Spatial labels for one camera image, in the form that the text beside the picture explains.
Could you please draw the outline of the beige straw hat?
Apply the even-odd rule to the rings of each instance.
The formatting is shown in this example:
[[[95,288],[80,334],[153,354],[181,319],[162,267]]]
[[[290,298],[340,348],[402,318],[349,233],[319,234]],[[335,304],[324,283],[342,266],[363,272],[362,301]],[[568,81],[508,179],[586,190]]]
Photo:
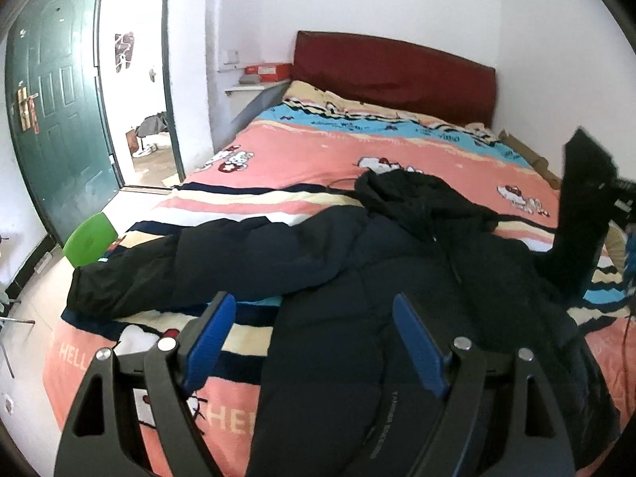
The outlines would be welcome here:
[[[621,275],[625,272],[627,253],[627,236],[616,223],[610,222],[605,240],[605,247],[612,264],[616,266]]]

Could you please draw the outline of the dark red headboard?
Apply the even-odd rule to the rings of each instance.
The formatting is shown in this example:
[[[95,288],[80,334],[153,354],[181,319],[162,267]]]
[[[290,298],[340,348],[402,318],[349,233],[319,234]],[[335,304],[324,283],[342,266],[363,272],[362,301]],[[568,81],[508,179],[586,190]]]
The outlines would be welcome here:
[[[300,30],[292,77],[345,99],[492,125],[496,70],[422,45],[347,32]]]

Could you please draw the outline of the black puffer jacket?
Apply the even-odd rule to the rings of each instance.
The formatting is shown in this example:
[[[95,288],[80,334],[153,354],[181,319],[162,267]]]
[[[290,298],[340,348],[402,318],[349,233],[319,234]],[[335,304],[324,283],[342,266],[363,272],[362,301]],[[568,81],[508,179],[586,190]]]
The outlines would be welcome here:
[[[365,452],[375,475],[390,476],[440,407],[392,323],[405,293],[481,348],[536,349],[583,467],[617,437],[619,413],[567,307],[591,276],[617,169],[584,132],[565,159],[545,254],[498,236],[495,214],[443,180],[393,171],[361,176],[360,205],[297,225],[212,221],[79,268],[66,313],[106,323],[232,294],[241,319],[271,329],[263,357],[224,355],[213,369],[259,390],[247,474],[333,476]]]

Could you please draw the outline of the grey wall shelf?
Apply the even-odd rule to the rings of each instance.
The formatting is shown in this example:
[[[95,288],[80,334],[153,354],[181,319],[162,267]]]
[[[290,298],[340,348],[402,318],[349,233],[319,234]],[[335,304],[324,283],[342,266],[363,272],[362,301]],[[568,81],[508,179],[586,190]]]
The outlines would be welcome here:
[[[238,84],[225,91],[229,99],[229,131],[235,135],[263,111],[279,105],[289,88],[289,79],[253,85]]]

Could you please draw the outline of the brown cardboard beside bed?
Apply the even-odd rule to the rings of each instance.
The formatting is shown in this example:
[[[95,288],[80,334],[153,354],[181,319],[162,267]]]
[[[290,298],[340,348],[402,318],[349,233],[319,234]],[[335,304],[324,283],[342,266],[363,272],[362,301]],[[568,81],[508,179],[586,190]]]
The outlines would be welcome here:
[[[504,145],[520,154],[531,168],[533,168],[539,176],[542,176],[542,178],[548,182],[553,190],[559,190],[562,187],[562,179],[556,176],[555,173],[551,172],[549,162],[546,158],[536,153],[530,147],[527,147],[525,143],[522,143],[522,141],[515,138],[515,136],[508,134],[505,130],[500,132],[499,140]]]

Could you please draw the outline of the pink Hello Kitty bedspread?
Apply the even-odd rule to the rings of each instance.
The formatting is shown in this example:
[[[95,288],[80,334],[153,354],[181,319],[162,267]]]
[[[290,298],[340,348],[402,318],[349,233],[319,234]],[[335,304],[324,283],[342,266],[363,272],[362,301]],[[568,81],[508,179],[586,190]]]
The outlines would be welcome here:
[[[336,194],[353,188],[365,170],[403,169],[444,179],[471,202],[514,219],[496,234],[548,250],[556,226],[558,193],[510,136],[482,124],[457,126],[437,117],[364,105],[304,82],[293,82],[283,103],[269,108],[212,156],[108,254],[125,252],[184,227],[217,219],[267,217],[297,224],[330,206],[360,206]],[[568,313],[589,332],[592,349],[626,427],[635,410],[635,315],[627,321],[622,269],[601,251],[582,305]],[[279,297],[237,303],[236,321],[202,390],[189,399],[224,476],[245,476],[256,424],[263,364],[268,356]],[[159,336],[176,336],[199,312],[144,311],[94,322],[65,309],[45,364],[43,383],[62,430],[95,352],[147,350]]]

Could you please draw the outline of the green door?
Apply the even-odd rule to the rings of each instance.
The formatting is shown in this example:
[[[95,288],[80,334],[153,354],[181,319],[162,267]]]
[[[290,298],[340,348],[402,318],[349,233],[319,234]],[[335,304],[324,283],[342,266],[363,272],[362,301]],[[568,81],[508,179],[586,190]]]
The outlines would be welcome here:
[[[65,243],[120,184],[99,95],[99,0],[29,0],[6,44],[6,111],[45,228]]]

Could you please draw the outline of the red box on shelf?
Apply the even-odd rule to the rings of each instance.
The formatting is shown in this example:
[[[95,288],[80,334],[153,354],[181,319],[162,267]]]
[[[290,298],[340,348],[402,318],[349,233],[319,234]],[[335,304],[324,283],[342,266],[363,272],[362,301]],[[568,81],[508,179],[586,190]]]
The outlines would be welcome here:
[[[259,83],[274,83],[288,80],[291,76],[290,62],[262,62],[245,68],[245,75]]]

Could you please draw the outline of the white wall switch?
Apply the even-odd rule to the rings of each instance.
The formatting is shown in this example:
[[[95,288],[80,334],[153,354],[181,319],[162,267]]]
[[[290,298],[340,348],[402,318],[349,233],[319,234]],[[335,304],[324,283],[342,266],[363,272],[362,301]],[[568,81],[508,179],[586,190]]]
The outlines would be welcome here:
[[[223,64],[224,65],[238,65],[239,53],[237,50],[225,50],[223,52]]]

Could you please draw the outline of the green plastic chair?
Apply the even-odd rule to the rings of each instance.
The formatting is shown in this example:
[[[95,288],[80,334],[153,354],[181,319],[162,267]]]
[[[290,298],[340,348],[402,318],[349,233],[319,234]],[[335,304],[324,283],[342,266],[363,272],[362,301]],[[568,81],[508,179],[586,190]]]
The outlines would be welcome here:
[[[95,263],[118,239],[109,217],[98,212],[81,223],[62,248],[64,257],[73,268]]]

